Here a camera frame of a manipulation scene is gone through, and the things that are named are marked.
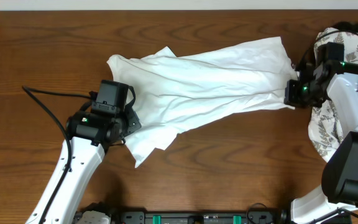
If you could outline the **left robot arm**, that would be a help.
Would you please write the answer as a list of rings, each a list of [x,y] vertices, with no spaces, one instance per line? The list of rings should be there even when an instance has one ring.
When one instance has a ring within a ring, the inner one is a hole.
[[[77,111],[67,120],[56,168],[27,223],[71,223],[85,189],[108,149],[123,145],[141,128],[131,106],[106,113],[105,106]]]

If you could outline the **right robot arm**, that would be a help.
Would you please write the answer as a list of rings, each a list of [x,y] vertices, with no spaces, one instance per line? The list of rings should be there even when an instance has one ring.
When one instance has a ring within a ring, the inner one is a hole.
[[[328,60],[289,80],[284,103],[334,104],[344,139],[324,167],[321,185],[291,203],[292,223],[323,223],[358,209],[358,64]]]

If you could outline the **white t-shirt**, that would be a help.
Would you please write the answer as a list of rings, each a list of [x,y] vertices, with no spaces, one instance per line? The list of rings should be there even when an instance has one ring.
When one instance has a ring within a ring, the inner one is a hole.
[[[296,71],[279,37],[178,57],[165,47],[143,58],[112,55],[113,79],[134,88],[141,128],[126,139],[140,166],[177,135],[234,113],[279,110]]]

